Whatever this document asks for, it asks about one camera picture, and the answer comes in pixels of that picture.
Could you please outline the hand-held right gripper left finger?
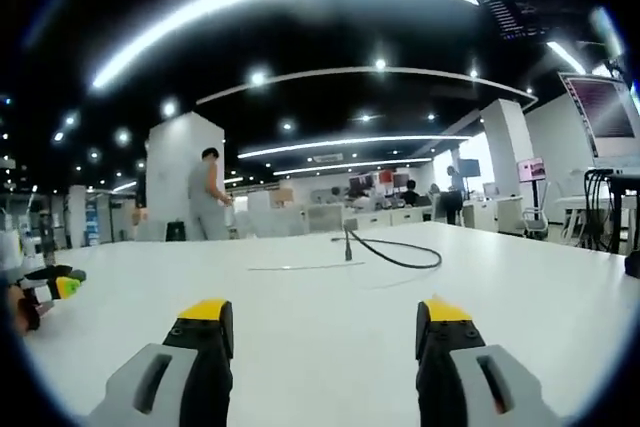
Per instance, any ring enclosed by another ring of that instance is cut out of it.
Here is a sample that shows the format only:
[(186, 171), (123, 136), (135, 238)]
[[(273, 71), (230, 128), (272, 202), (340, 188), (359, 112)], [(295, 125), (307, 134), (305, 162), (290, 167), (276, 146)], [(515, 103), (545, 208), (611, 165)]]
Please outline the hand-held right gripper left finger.
[(89, 426), (225, 426), (233, 388), (233, 309), (225, 299), (178, 314), (160, 344), (148, 344), (106, 382)]

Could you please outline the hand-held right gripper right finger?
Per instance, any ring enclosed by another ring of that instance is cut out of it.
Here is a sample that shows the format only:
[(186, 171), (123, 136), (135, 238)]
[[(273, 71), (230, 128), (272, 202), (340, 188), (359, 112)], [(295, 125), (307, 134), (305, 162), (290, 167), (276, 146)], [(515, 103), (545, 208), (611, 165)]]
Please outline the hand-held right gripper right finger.
[(558, 426), (541, 384), (499, 345), (484, 342), (471, 316), (442, 299), (416, 316), (416, 390), (422, 426)]

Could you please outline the person's left hand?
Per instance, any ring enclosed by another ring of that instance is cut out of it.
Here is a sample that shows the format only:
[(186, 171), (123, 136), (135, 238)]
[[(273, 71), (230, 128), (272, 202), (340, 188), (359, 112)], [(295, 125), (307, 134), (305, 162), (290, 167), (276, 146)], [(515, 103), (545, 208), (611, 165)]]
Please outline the person's left hand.
[(7, 306), (17, 334), (26, 336), (39, 329), (41, 318), (38, 310), (19, 286), (10, 285), (7, 289)]

